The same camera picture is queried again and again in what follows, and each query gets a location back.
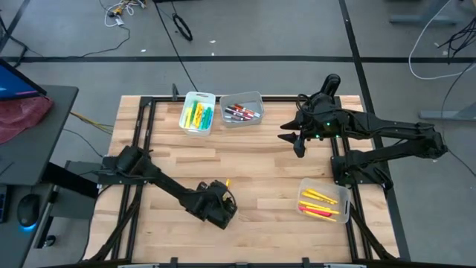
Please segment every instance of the monitor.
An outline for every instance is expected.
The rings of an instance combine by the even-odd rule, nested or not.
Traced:
[[[46,95],[46,91],[0,59],[0,101]]]

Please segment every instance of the blue screen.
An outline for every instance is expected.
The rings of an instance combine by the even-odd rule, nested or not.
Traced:
[[[0,100],[37,95],[38,91],[17,77],[4,66],[0,66]]]

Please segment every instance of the wooden table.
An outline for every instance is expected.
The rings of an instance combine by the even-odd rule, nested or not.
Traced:
[[[123,96],[110,155],[132,143],[140,96]],[[341,96],[346,109],[362,110],[358,96]],[[152,161],[187,188],[201,182],[231,179],[238,212],[226,230],[188,214],[179,202],[154,185],[144,188],[133,255],[134,262],[188,263],[348,262],[344,224],[312,219],[295,211],[302,178],[333,183],[329,140],[307,142],[306,156],[296,157],[292,145],[277,138],[279,126],[294,118],[294,103],[265,102],[261,125],[236,129],[222,126],[219,110],[208,137],[186,135],[179,127],[183,103],[158,103],[150,149]],[[144,143],[144,133],[139,144]],[[370,141],[350,140],[351,148],[371,150]],[[368,226],[393,255],[398,255],[384,193],[378,185],[361,185]],[[106,241],[116,226],[123,186],[113,186],[97,201],[86,258]],[[359,256],[364,257],[354,224]],[[129,228],[123,234],[124,256]]]

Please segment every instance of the black floor stripe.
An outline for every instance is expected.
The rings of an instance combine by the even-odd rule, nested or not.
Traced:
[[[358,52],[356,36],[352,29],[352,23],[350,21],[349,11],[347,10],[347,5],[345,0],[339,0],[339,5],[341,7],[342,17],[345,24],[345,30],[347,32],[347,38],[349,39],[350,50],[352,51],[352,56],[354,59],[354,65],[356,66],[358,82],[360,83],[362,97],[364,98],[364,105],[367,112],[375,113],[373,108],[372,98],[370,96],[370,90],[367,84],[367,79],[364,73],[364,67]],[[383,147],[382,138],[376,137],[373,139],[376,148]],[[384,165],[385,170],[388,172],[387,164]],[[392,219],[393,230],[396,238],[396,243],[399,248],[399,254],[401,258],[405,260],[410,260],[410,252],[408,250],[407,240],[405,238],[405,231],[403,229],[402,219],[400,218],[398,204],[396,202],[394,191],[390,192],[390,196],[387,193],[387,203],[389,208],[389,213]]]
[[[10,34],[12,34],[13,31],[15,30],[16,26],[18,25],[18,22],[20,21],[20,19],[23,16],[23,13],[24,13],[25,9],[27,8],[28,4],[30,4],[30,0],[24,0],[22,5],[20,6],[18,11],[16,12],[15,17],[13,18],[12,22],[10,23],[10,26],[8,26],[8,29],[7,29]],[[7,35],[5,34],[3,36],[3,38],[0,40],[0,52],[3,50],[3,48],[7,44],[7,41],[8,41],[8,38],[7,38]]]
[[[220,62],[310,62],[310,63],[353,63],[352,57],[333,56],[181,56],[183,62],[188,63],[220,63]],[[406,57],[361,57],[361,63],[404,63],[408,64]],[[3,57],[15,63],[18,57]],[[470,57],[455,58],[451,63],[472,63],[475,59]],[[148,57],[84,57],[84,58],[43,58],[25,57],[23,63],[177,63],[176,56],[148,56]],[[447,63],[446,58],[417,57],[412,63]]]

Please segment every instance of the computer mouse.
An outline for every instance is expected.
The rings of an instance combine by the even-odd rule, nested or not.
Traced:
[[[35,224],[39,216],[39,195],[25,195],[18,203],[16,216],[23,227],[30,227]]]

